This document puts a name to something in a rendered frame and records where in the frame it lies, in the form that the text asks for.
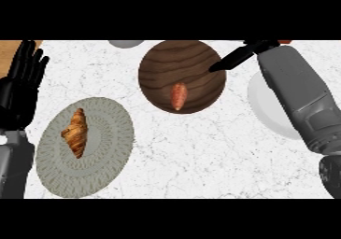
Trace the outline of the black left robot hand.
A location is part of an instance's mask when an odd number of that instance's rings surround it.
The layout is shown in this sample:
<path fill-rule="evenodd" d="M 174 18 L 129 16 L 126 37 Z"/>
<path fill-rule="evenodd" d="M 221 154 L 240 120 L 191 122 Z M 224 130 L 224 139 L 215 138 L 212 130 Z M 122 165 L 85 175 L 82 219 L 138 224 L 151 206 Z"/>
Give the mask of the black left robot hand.
<path fill-rule="evenodd" d="M 33 122 L 39 86 L 51 58 L 33 40 L 20 44 L 10 73 L 0 78 L 0 132 L 23 131 Z"/>

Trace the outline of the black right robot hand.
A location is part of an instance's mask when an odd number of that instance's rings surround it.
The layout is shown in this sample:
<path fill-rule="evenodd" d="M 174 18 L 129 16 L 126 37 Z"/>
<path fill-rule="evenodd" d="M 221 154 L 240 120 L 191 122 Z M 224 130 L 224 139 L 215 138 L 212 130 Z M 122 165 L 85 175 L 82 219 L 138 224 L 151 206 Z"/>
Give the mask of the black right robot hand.
<path fill-rule="evenodd" d="M 209 67 L 209 72 L 233 70 L 255 54 L 261 54 L 280 46 L 278 40 L 246 40 L 244 45 Z"/>

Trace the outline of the dark brown wooden plate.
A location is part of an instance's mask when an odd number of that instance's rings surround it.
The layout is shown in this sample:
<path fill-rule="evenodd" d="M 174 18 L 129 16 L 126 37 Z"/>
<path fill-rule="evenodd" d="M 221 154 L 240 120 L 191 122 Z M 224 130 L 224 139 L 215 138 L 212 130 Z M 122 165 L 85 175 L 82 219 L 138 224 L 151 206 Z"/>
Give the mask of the dark brown wooden plate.
<path fill-rule="evenodd" d="M 222 59 L 218 51 L 200 40 L 165 40 L 147 52 L 140 63 L 140 87 L 151 104 L 175 114 L 193 114 L 218 101 L 227 82 L 225 70 L 209 72 Z M 181 110 L 172 106 L 172 88 L 187 87 Z"/>

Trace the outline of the orange sweet potato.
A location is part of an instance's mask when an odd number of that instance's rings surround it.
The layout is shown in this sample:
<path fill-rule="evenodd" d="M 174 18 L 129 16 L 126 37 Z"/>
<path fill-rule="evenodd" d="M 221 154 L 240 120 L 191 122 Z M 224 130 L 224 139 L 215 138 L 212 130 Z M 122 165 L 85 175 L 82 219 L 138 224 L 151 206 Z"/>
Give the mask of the orange sweet potato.
<path fill-rule="evenodd" d="M 172 106 L 181 110 L 187 101 L 188 89 L 182 82 L 176 83 L 172 87 Z"/>

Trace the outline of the white bowl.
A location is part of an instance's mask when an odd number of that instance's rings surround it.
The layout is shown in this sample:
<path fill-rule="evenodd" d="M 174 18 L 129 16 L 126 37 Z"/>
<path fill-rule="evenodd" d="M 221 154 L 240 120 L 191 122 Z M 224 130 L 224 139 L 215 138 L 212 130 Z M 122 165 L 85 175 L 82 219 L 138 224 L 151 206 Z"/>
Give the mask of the white bowl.
<path fill-rule="evenodd" d="M 247 100 L 255 115 L 266 127 L 286 138 L 300 140 L 302 136 L 292 125 L 286 110 L 261 72 L 249 82 Z"/>

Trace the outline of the grey ribbed plate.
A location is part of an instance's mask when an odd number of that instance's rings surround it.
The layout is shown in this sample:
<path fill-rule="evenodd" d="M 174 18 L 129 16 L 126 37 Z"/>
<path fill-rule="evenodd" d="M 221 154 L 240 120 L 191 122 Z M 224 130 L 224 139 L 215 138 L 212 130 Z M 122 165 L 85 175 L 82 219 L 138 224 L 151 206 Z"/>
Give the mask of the grey ribbed plate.
<path fill-rule="evenodd" d="M 123 105 L 106 97 L 70 104 L 54 117 L 36 150 L 36 172 L 63 198 L 100 192 L 117 178 L 134 150 L 135 127 Z"/>

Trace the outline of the brown croissant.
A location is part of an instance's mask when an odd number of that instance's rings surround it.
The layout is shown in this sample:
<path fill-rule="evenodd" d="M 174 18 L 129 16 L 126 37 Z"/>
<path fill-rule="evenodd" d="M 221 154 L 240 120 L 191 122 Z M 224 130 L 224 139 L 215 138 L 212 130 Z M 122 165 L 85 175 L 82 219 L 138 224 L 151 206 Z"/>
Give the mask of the brown croissant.
<path fill-rule="evenodd" d="M 70 149 L 81 159 L 84 156 L 87 143 L 88 143 L 88 122 L 85 110 L 79 108 L 72 117 L 72 123 L 61 132 L 61 137 L 70 146 Z"/>

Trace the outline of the grey round object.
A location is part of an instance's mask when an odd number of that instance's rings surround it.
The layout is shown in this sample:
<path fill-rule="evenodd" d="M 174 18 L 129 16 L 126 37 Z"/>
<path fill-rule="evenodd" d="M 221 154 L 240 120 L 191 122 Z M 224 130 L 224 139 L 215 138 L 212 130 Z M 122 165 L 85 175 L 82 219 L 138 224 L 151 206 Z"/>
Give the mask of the grey round object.
<path fill-rule="evenodd" d="M 141 43 L 143 43 L 143 40 L 110 40 L 110 44 L 120 49 L 134 48 Z"/>

